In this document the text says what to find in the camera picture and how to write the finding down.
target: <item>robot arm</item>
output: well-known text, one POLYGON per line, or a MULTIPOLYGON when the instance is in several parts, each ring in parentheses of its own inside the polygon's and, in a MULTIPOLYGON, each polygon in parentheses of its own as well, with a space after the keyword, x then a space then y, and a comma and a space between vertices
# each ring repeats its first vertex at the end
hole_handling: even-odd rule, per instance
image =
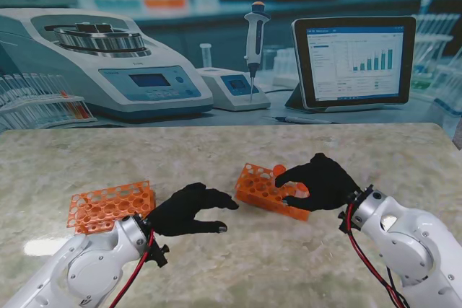
POLYGON ((284 198, 289 206, 317 211, 348 204, 348 213, 339 216, 344 220, 340 230, 349 234, 352 243, 347 225, 374 241, 385 264, 400 276, 402 295, 411 308, 462 307, 462 247, 437 217, 405 208, 372 186, 362 191, 323 153, 276 177, 276 186, 289 181, 302 182, 310 191, 308 198, 284 198))
POLYGON ((134 217, 116 221, 110 232, 78 234, 47 261, 5 308, 98 307, 122 278, 123 265, 138 260, 146 250, 147 237, 139 219, 134 217))
POLYGON ((462 307, 462 246, 446 225, 378 190, 363 194, 367 197, 355 208, 352 223, 374 241, 384 263, 400 276, 409 306, 462 307))
POLYGON ((239 207, 226 193, 206 189, 202 183, 187 185, 154 209, 146 219, 126 216, 116 221, 112 231, 78 234, 72 237, 6 303, 4 308, 95 308, 114 290, 130 261, 154 260, 159 267, 167 264, 153 231, 165 236, 196 233, 221 233, 227 226, 221 221, 198 221, 202 209, 239 207))

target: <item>tablet stand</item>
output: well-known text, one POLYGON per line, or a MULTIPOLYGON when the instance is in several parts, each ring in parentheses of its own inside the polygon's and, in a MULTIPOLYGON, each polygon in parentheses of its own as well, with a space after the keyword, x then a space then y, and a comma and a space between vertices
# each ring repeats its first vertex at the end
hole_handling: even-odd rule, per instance
POLYGON ((292 95, 287 100, 285 107, 303 112, 351 112, 363 110, 376 110, 382 108, 385 104, 368 104, 368 105, 350 105, 350 106, 329 106, 319 108, 305 108, 302 101, 302 93, 300 91, 300 83, 295 87, 292 95))

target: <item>red cable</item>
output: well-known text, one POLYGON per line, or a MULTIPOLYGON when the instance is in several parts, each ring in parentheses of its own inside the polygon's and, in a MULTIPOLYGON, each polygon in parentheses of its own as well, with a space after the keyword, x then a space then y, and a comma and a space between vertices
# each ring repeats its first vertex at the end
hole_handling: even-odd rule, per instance
POLYGON ((130 285, 134 282, 136 276, 138 275, 139 271, 141 270, 141 267, 143 267, 143 264, 146 261, 146 258, 147 258, 148 254, 149 254, 149 249, 152 246, 153 242, 154 242, 154 230, 151 229, 151 234, 149 236, 149 242, 148 242, 146 251, 144 252, 143 256, 141 257, 140 261, 138 262, 138 265, 135 267, 135 270, 131 274, 130 278, 127 280, 125 286, 117 294, 117 297, 114 299, 113 303, 110 304, 109 308, 114 308, 117 305, 117 303, 121 300, 123 295, 127 292, 130 285))
POLYGON ((379 274, 379 272, 376 271, 374 266, 372 266, 372 263, 370 263, 370 261, 367 259, 366 255, 361 251, 358 244, 356 243, 356 240, 354 239, 353 234, 352 234, 352 224, 351 224, 352 211, 353 211, 353 204, 349 204, 348 209, 347 209, 347 213, 346 213, 347 214, 346 215, 346 217, 347 217, 346 218, 346 222, 347 222, 346 223, 346 227, 347 227, 346 231, 347 231, 349 240, 352 243, 352 246, 353 246, 354 250, 358 254, 359 258, 362 260, 362 262, 366 265, 366 267, 372 272, 374 277, 376 277, 379 280, 379 282, 381 284, 383 284, 384 287, 387 289, 388 293, 392 296, 395 305, 397 305, 399 308, 406 308, 402 304, 401 300, 396 296, 395 291, 393 290, 393 288, 385 281, 385 279, 383 279, 383 277, 379 274))

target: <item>digital display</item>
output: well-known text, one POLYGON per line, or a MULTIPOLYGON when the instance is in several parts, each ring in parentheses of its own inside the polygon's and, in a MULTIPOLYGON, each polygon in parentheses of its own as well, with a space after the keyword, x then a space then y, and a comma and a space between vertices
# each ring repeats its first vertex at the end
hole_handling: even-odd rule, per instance
POLYGON ((170 86, 167 79, 162 74, 140 74, 129 75, 138 87, 165 87, 170 86))
POLYGON ((397 97, 404 27, 307 30, 316 101, 397 97))
POLYGON ((230 81, 231 87, 234 89, 242 89, 245 88, 244 82, 240 79, 235 79, 234 81, 230 81))

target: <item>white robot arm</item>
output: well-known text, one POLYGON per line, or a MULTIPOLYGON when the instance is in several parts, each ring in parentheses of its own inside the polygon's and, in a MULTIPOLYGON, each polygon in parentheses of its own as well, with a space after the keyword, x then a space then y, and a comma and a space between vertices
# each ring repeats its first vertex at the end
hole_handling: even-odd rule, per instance
POLYGON ((358 196, 352 223, 401 278, 411 308, 462 307, 462 246, 436 216, 405 208, 378 190, 358 196))
MULTIPOLYGON (((95 308, 100 306, 122 278, 122 266, 147 251, 143 221, 126 217, 110 232, 72 237, 6 303, 4 308, 95 308)), ((151 260, 166 264, 157 243, 151 260)))

